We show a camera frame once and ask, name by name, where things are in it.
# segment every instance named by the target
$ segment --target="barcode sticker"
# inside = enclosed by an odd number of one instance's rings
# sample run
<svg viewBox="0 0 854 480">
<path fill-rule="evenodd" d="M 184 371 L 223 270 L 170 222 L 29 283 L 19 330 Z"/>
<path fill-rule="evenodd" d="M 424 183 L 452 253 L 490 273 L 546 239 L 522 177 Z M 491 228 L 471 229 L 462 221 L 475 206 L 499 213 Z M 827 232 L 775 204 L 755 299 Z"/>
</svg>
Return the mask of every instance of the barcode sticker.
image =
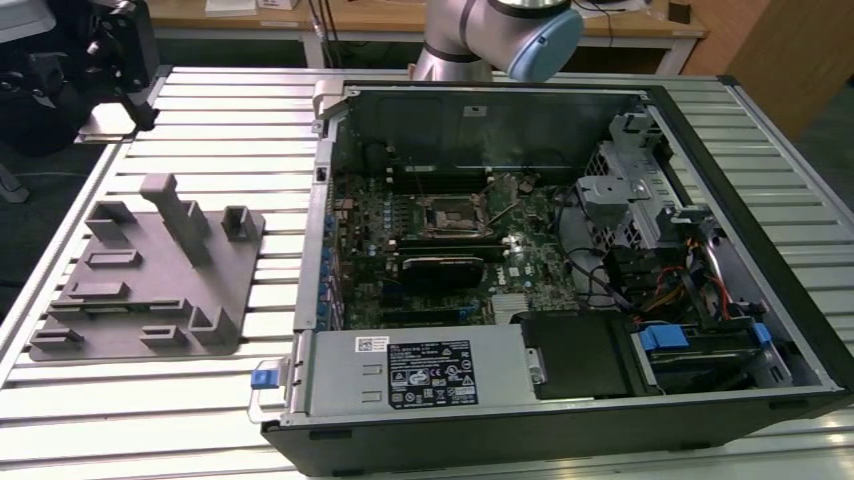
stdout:
<svg viewBox="0 0 854 480">
<path fill-rule="evenodd" d="M 356 337 L 356 352 L 384 352 L 388 347 L 388 337 Z"/>
</svg>

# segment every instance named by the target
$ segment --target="warning label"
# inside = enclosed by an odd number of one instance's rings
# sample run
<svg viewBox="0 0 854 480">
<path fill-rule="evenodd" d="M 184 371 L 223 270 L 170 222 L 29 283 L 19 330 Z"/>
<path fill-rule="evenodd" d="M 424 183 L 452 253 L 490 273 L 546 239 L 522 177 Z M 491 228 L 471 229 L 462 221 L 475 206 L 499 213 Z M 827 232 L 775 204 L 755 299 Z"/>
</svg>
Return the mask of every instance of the warning label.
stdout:
<svg viewBox="0 0 854 480">
<path fill-rule="evenodd" d="M 478 403 L 468 340 L 390 344 L 388 404 L 395 409 Z"/>
</svg>

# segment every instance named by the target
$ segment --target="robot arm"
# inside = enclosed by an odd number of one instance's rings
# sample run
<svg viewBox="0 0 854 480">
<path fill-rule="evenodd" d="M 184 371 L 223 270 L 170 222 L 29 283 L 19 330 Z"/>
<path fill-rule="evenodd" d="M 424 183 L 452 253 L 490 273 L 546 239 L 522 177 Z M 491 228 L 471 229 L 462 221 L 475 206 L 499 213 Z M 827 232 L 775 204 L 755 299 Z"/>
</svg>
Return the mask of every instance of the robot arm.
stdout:
<svg viewBox="0 0 854 480">
<path fill-rule="evenodd" d="M 490 81 L 491 66 L 543 82 L 566 64 L 585 28 L 570 0 L 431 0 L 415 80 Z"/>
<path fill-rule="evenodd" d="M 154 128 L 156 111 L 131 94 L 150 86 L 158 63 L 143 0 L 0 0 L 0 141 L 51 153 L 104 102 Z"/>
</svg>

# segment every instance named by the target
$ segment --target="aluminum extrusion table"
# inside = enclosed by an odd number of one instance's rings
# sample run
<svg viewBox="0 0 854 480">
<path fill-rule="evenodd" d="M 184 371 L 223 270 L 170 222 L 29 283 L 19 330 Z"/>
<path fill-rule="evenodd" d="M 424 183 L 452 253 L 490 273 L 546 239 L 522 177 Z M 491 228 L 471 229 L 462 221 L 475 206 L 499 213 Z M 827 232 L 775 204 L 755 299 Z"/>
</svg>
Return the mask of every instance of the aluminum extrusion table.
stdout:
<svg viewBox="0 0 854 480">
<path fill-rule="evenodd" d="M 315 152 L 312 92 L 334 76 L 399 71 L 175 68 L 155 88 L 158 127 L 107 147 L 0 327 L 0 478 L 302 479 L 250 423 L 250 371 L 290 352 Z M 555 82 L 667 87 L 783 257 L 854 348 L 854 216 L 737 86 L 714 78 L 567 75 Z M 702 194 L 677 171 L 695 201 Z M 267 219 L 246 344 L 208 359 L 35 363 L 27 341 L 85 245 L 96 199 L 152 205 L 143 175 L 174 172 L 184 199 Z M 262 406 L 282 407 L 266 390 Z M 528 462 L 384 478 L 853 478 L 854 410 L 797 420 L 714 449 Z"/>
</svg>

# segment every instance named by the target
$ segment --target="floor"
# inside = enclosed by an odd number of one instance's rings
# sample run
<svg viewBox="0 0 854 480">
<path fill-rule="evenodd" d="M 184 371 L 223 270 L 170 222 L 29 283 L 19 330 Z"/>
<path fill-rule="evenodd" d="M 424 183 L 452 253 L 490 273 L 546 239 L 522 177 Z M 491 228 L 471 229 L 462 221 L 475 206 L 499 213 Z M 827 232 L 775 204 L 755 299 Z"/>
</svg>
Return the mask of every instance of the floor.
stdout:
<svg viewBox="0 0 854 480">
<path fill-rule="evenodd" d="M 854 208 L 854 87 L 846 87 L 803 134 L 797 147 L 849 207 Z M 101 147 L 76 145 L 45 158 L 29 159 L 0 145 L 0 162 L 13 173 L 85 174 Z M 0 203 L 0 319 L 11 308 L 51 241 L 84 178 L 21 177 L 31 191 L 27 203 Z"/>
</svg>

